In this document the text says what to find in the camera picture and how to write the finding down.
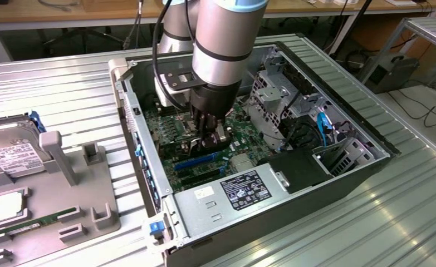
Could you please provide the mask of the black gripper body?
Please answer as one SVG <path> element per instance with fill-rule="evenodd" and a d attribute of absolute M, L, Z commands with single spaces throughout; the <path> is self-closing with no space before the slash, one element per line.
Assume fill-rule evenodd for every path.
<path fill-rule="evenodd" d="M 190 89 L 191 112 L 223 117 L 231 108 L 239 83 L 241 81 L 226 86 L 205 84 Z"/>

